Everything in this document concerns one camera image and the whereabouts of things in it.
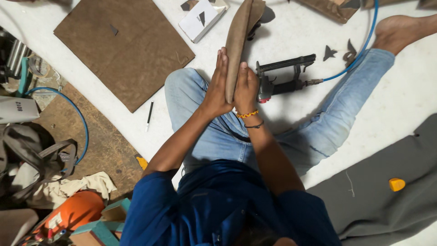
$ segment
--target leg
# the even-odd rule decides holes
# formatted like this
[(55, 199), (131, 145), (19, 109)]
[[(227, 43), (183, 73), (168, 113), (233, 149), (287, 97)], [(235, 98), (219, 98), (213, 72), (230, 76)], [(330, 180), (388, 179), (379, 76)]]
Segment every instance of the leg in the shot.
[[(172, 72), (165, 82), (165, 95), (173, 131), (177, 131), (202, 103), (208, 84), (192, 68)], [(244, 161), (248, 143), (244, 123), (232, 112), (215, 118), (184, 159), (191, 172), (217, 159)]]
[(411, 18), (392, 16), (376, 28), (373, 49), (333, 89), (317, 114), (298, 129), (277, 139), (300, 176), (335, 153), (347, 137), (360, 111), (381, 77), (407, 45), (437, 32), (437, 15)]

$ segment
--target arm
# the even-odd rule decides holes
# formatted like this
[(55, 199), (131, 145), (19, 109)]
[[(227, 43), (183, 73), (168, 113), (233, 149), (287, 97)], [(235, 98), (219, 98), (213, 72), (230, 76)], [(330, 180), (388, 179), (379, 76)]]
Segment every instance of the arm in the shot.
[[(254, 112), (255, 99), (259, 89), (259, 81), (255, 73), (241, 63), (237, 86), (234, 94), (235, 108), (239, 114)], [(246, 126), (262, 123), (259, 115), (243, 118)], [(287, 190), (303, 190), (305, 188), (295, 168), (282, 151), (272, 133), (263, 124), (260, 128), (248, 128), (258, 167), (267, 187), (276, 196)]]
[(174, 170), (174, 176), (180, 168), (188, 150), (200, 136), (211, 120), (232, 110), (233, 105), (225, 100), (225, 83), (228, 73), (226, 48), (218, 51), (216, 69), (205, 98), (198, 109), (158, 150), (143, 172), (143, 177), (153, 172)]

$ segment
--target bare foot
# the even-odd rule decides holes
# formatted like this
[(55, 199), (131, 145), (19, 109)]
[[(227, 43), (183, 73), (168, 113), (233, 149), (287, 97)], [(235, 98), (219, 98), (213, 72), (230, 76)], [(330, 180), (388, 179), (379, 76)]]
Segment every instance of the bare foot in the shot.
[(385, 49), (395, 56), (407, 45), (437, 33), (437, 14), (413, 18), (395, 15), (380, 21), (375, 29), (375, 49)]

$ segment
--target pen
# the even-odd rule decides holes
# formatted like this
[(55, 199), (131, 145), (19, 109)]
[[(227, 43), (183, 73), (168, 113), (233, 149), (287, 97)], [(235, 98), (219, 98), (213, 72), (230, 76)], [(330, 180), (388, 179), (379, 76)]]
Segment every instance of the pen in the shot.
[(153, 101), (152, 101), (152, 103), (150, 104), (150, 111), (149, 111), (149, 117), (148, 117), (148, 119), (147, 119), (146, 132), (149, 131), (149, 122), (150, 122), (150, 115), (152, 115), (152, 107), (153, 107)]

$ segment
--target plywood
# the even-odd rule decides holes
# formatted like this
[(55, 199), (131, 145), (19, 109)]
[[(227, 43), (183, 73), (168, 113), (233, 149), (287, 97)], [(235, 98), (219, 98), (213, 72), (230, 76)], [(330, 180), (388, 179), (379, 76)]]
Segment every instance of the plywood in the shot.
[[(90, 136), (88, 151), (69, 179), (81, 179), (104, 171), (117, 187), (116, 191), (110, 193), (110, 200), (129, 197), (142, 174), (142, 168), (134, 157), (136, 150), (71, 84), (67, 84), (62, 93), (81, 110)], [(34, 123), (47, 129), (57, 142), (69, 138), (76, 140), (78, 156), (82, 154), (85, 144), (82, 121), (74, 108), (61, 96), (56, 96)]]
[(194, 58), (152, 0), (81, 0), (54, 33), (130, 112)]

